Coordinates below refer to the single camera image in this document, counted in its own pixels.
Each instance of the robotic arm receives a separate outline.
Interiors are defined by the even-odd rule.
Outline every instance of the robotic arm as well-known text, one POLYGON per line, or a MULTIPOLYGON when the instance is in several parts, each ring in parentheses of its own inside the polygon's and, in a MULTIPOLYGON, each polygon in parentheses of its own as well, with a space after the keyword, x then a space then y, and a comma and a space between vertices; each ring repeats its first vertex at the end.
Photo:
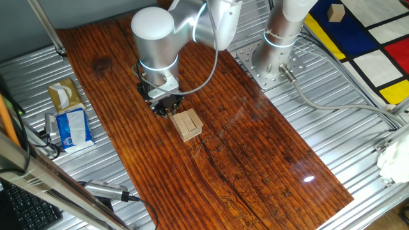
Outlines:
MULTIPOLYGON (((272 87, 266 82, 275 81, 281 74, 281 65, 287 66, 291 72, 293 66, 296 66, 292 63, 296 60, 292 48, 305 17, 316 2, 317 0, 277 0, 267 20, 260 45, 257 49, 250 49, 251 62, 246 57, 249 62, 244 63, 246 66, 250 65, 248 69, 257 76, 255 79, 261 88, 272 87)), ((189 41, 215 49, 215 37, 218 50, 226 49, 235 35, 241 6, 241 1, 174 0, 168 11, 149 7, 135 14, 131 27, 140 57, 138 64, 144 70, 144 75, 138 75, 150 83, 141 81, 138 91, 150 103, 154 113, 166 116, 168 112, 174 113, 181 104, 183 96, 172 94, 179 92, 180 49, 189 41)))
MULTIPOLYGON (((165 11, 145 8, 132 19, 131 28, 144 76, 150 83, 168 92, 179 92, 178 53, 189 41, 215 48, 215 35, 208 8, 211 7, 218 50, 231 43, 242 2, 227 0, 175 0, 165 11)), ((165 116, 179 108, 183 96, 158 90, 145 82, 138 91, 149 101, 153 112, 165 116)))

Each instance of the keyboard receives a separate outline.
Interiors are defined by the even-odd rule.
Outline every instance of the keyboard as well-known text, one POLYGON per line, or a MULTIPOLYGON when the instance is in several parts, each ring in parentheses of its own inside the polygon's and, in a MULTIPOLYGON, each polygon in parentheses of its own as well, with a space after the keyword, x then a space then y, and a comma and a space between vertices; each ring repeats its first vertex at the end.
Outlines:
POLYGON ((1 184, 7 203, 19 225, 19 227, 15 226, 14 229, 43 230, 53 226, 63 218, 57 207, 43 199, 3 180, 1 184))

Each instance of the red square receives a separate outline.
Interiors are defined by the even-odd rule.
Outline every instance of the red square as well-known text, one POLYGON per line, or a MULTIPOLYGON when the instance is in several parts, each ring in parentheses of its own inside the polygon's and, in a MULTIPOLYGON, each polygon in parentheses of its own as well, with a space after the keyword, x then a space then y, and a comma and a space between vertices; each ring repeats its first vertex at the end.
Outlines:
POLYGON ((396 60, 406 73, 409 73, 409 38, 388 45, 385 47, 385 50, 396 60))

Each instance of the metal slat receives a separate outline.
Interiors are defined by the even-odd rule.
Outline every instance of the metal slat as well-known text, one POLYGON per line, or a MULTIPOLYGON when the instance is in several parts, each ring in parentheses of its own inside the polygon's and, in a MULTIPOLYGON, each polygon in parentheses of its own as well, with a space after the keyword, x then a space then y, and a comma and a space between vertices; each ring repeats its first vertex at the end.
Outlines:
MULTIPOLYGON (((243 2, 238 31, 228 48, 233 57, 240 47, 261 39, 268 12, 268 1, 243 2)), ((301 46, 302 43, 307 42, 301 40, 296 45, 301 46)), ((297 53, 307 67, 307 71, 299 76, 298 82, 312 101, 325 105, 367 103, 360 90, 355 89, 348 78, 325 59, 303 54, 299 50, 297 53)), ((77 89, 87 105, 86 112, 96 146, 62 155, 56 163, 76 180, 98 179, 120 183, 127 186, 131 193, 137 194, 69 62, 63 61, 55 53, 54 47, 0 64, 0 73, 4 75, 7 85, 13 88, 12 93, 17 101, 29 111, 25 115, 26 121, 37 130, 44 126, 43 114, 55 112, 46 86, 65 77, 75 79, 77 89)), ((265 91, 265 95, 355 198, 320 229, 358 229, 409 197, 408 185, 395 184, 388 187, 383 178, 379 177, 379 168, 376 166, 378 154, 373 145, 391 132, 388 124, 377 114, 356 109, 313 109, 306 106, 288 82, 265 91)), ((135 223, 140 229, 153 229, 153 223, 142 204, 117 201, 113 202, 113 206, 126 223, 135 223)), ((69 213, 64 213, 63 216, 64 220, 53 229, 78 229, 87 226, 87 223, 69 213)))
MULTIPOLYGON (((3 63, 0 65, 0 73, 14 99, 26 110, 24 119, 37 131, 44 128, 46 112, 57 115, 47 86, 67 77, 74 79, 82 100, 87 105, 86 114, 95 138, 95 146, 73 154, 62 153, 55 163, 77 181, 94 179, 121 183, 127 186, 131 193, 137 194, 94 109, 73 74, 71 65, 57 55, 53 47, 3 63)), ((53 141, 57 144, 59 142, 61 142, 59 138, 53 141)), ((115 202, 113 208, 127 224, 134 224, 144 230, 154 228, 142 203, 115 202)), ((64 212, 63 217, 63 221, 53 229, 78 229, 88 225, 69 213, 64 212)))

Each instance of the blue box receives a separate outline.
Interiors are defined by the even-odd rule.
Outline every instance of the blue box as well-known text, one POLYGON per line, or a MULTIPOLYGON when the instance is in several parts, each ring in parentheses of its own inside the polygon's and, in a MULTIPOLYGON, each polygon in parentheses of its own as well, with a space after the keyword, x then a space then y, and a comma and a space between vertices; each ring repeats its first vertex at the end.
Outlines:
POLYGON ((83 109, 76 109, 74 111, 62 114, 57 116, 56 118, 57 120, 57 126, 58 126, 58 130, 59 130, 59 134, 61 136, 61 142, 63 143, 63 149, 67 152, 67 153, 74 153, 76 151, 82 150, 84 148, 87 148, 89 146, 93 146, 94 143, 94 138, 92 136, 91 133, 91 129, 89 127, 89 122, 88 122, 88 118, 87 115, 85 113, 85 111, 83 109), (75 121, 72 121, 72 123, 75 125, 77 125, 77 123, 82 123, 82 121, 79 121, 78 119, 82 116, 78 116, 78 111, 82 111, 83 113, 83 118, 84 118, 84 128, 81 126, 77 126, 75 127, 75 130, 71 130, 70 128, 70 121, 68 119, 68 117, 72 117, 73 115, 76 115, 76 119, 75 121), (85 136, 84 136, 84 140, 81 140, 81 137, 79 136, 75 136, 72 137, 72 133, 78 134, 78 133, 83 133, 85 131, 85 136), (80 140, 81 143, 79 144, 74 144, 73 139, 75 140, 80 140))

